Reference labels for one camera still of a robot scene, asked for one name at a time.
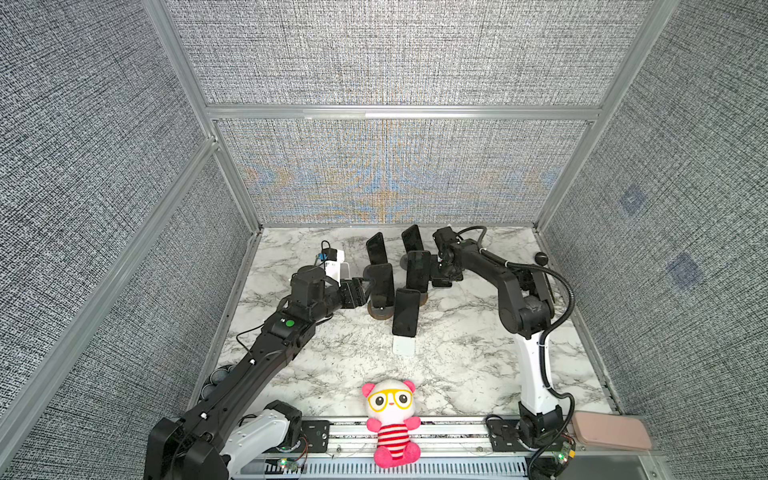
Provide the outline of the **black front phone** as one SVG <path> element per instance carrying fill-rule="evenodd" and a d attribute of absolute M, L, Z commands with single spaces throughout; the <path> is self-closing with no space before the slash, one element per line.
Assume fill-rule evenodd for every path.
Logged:
<path fill-rule="evenodd" d="M 392 334 L 415 338 L 417 335 L 421 293 L 418 290 L 400 288 L 395 293 Z"/>

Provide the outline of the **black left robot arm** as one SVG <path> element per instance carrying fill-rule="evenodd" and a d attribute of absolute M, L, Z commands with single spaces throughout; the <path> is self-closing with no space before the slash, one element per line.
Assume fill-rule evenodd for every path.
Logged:
<path fill-rule="evenodd" d="M 341 309 L 365 305 L 372 281 L 337 280 L 307 265 L 291 277 L 289 295 L 265 320 L 254 343 L 208 397 L 179 419 L 163 418 L 149 434 L 146 479 L 229 479 L 256 456 L 299 440 L 300 412 L 277 402 L 248 424 L 247 409 L 270 380 L 290 364 Z"/>

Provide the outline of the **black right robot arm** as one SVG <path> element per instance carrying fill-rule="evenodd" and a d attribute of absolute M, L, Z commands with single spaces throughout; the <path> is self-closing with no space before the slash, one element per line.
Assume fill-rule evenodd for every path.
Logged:
<path fill-rule="evenodd" d="M 531 263 L 506 260 L 458 232 L 443 227 L 433 234 L 439 274 L 451 282 L 470 271 L 497 289 L 498 316 L 518 348 L 521 395 L 518 404 L 520 441 L 529 449 L 546 449 L 564 433 L 569 418 L 560 402 L 570 394 L 552 384 L 549 337 L 571 315 L 574 292 L 567 280 L 548 267 L 544 252 Z"/>

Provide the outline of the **black phone right wooden stand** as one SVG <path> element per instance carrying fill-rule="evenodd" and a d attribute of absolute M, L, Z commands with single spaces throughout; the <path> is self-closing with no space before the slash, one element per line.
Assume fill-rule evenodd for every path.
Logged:
<path fill-rule="evenodd" d="M 406 288 L 426 294 L 431 279 L 431 254 L 413 250 L 406 255 Z"/>

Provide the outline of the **white front phone stand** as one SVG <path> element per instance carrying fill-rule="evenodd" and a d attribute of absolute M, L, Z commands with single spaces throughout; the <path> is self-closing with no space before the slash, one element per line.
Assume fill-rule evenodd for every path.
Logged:
<path fill-rule="evenodd" d="M 393 353 L 402 357 L 414 357 L 416 355 L 416 338 L 407 336 L 393 337 Z"/>

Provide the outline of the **pink panda plush toy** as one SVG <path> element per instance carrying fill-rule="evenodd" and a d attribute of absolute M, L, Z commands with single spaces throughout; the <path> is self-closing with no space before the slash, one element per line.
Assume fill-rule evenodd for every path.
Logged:
<path fill-rule="evenodd" d="M 365 383 L 361 388 L 366 428 L 376 435 L 373 459 L 381 469 L 414 464 L 421 458 L 420 446 L 411 439 L 422 424 L 415 413 L 415 390 L 412 381 L 395 379 Z"/>

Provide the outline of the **pink pad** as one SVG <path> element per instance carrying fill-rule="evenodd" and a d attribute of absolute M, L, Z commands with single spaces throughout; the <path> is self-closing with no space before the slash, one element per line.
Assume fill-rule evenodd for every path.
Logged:
<path fill-rule="evenodd" d="M 645 425 L 634 417 L 577 411 L 572 424 L 576 438 L 585 445 L 634 451 L 653 449 Z"/>

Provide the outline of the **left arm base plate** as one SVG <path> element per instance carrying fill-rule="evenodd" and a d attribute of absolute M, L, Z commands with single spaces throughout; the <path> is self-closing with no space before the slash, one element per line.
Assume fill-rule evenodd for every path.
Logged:
<path fill-rule="evenodd" d="M 302 421 L 290 424 L 285 439 L 277 446 L 267 450 L 269 454 L 298 455 L 325 453 L 330 439 L 331 422 L 328 420 Z"/>

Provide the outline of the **aluminium front rail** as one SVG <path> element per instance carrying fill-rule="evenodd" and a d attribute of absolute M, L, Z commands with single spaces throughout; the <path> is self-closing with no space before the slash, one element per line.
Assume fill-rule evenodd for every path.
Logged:
<path fill-rule="evenodd" d="M 328 420 L 325 453 L 256 456 L 229 479 L 670 479 L 664 455 L 581 443 L 568 430 L 541 455 L 534 449 L 495 453 L 484 417 L 425 417 L 411 439 L 421 448 L 414 464 L 379 468 L 373 459 L 376 435 L 363 417 L 306 417 Z"/>

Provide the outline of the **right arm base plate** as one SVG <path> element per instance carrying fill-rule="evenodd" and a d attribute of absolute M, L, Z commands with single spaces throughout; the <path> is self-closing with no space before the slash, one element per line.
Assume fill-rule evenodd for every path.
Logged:
<path fill-rule="evenodd" d="M 520 438 L 517 418 L 491 414 L 484 419 L 491 449 L 495 453 L 523 452 L 527 446 Z"/>

